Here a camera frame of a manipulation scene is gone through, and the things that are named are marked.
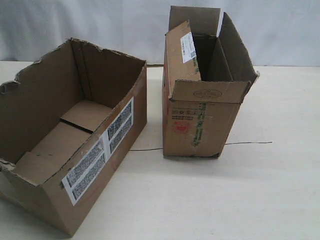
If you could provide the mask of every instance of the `red logo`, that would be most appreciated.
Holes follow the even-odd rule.
[[[187,121],[175,121],[172,129],[177,134],[186,134],[190,130],[190,123]]]

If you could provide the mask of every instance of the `white fabric background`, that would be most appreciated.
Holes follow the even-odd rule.
[[[162,64],[170,5],[222,8],[254,65],[320,66],[319,0],[0,0],[0,60],[75,37]]]

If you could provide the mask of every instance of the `white label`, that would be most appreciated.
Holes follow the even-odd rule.
[[[87,154],[62,179],[73,205],[83,196],[134,124],[132,97]]]
[[[191,32],[180,38],[183,63],[196,57],[196,49]]]

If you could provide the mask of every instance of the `white tabletop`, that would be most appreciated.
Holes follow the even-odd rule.
[[[27,62],[0,62],[0,83]],[[218,160],[128,153],[75,240],[319,240],[320,68],[256,67]],[[148,68],[148,124],[132,149],[162,147],[162,68]],[[1,240],[66,236],[0,200]]]

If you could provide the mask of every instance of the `corrugated cardboard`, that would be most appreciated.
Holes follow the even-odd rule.
[[[172,6],[165,36],[162,110],[165,156],[220,156],[257,78],[234,24],[220,9]]]
[[[1,85],[0,197],[73,235],[147,123],[146,78],[70,39]]]

